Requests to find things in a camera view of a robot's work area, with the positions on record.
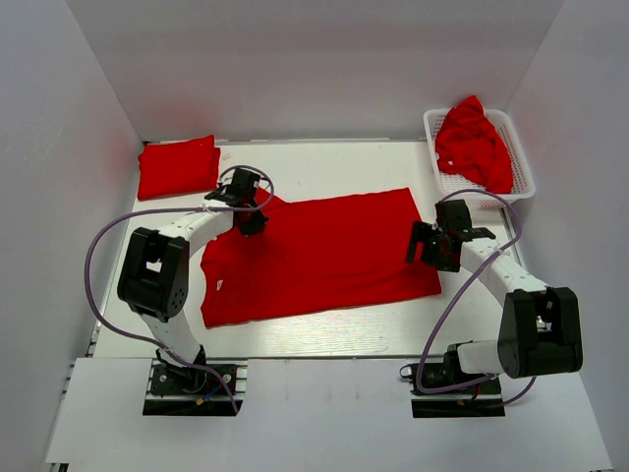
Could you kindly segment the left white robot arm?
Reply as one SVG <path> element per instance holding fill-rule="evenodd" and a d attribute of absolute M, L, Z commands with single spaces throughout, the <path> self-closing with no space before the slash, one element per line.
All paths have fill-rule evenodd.
<path fill-rule="evenodd" d="M 174 381 L 187 392 L 207 381 L 205 352 L 185 315 L 190 259 L 208 243 L 236 228 L 248 237 L 264 230 L 268 218 L 259 202 L 259 184 L 270 177 L 249 165 L 227 169 L 228 181 L 209 192 L 200 206 L 158 229 L 139 227 L 130 237 L 117 295 L 147 325 L 157 345 L 158 359 L 175 367 Z"/>

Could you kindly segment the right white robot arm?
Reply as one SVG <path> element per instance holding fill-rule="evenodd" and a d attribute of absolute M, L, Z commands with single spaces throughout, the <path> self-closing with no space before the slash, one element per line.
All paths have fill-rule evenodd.
<path fill-rule="evenodd" d="M 527 272 L 485 227 L 476 227 L 466 202 L 457 195 L 435 206 L 433 224 L 413 224 L 406 260 L 420 260 L 438 271 L 470 277 L 437 320 L 416 368 L 414 385 L 422 394 L 464 392 L 500 375 L 511 379 L 575 373 L 584 363 L 578 297 L 567 287 L 551 287 Z M 439 370 L 427 372 L 436 337 L 473 282 L 500 304 L 493 340 L 452 344 Z"/>

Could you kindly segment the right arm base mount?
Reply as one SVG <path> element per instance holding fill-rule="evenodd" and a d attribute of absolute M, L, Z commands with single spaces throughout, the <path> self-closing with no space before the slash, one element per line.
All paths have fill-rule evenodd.
<path fill-rule="evenodd" d="M 464 388 L 455 384 L 475 381 L 482 375 L 457 379 L 448 373 L 444 363 L 425 364 L 421 382 L 417 382 L 418 363 L 408 363 L 399 377 L 410 386 L 414 419 L 478 419 L 505 416 L 502 389 L 498 379 L 475 383 Z"/>

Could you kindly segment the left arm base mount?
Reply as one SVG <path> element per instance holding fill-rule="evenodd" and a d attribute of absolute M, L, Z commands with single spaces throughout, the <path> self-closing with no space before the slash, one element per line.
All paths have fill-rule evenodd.
<path fill-rule="evenodd" d="M 246 391 L 247 364 L 209 364 L 221 380 L 205 371 L 168 367 L 153 360 L 143 401 L 145 417 L 235 417 L 236 410 L 226 391 L 240 409 Z"/>

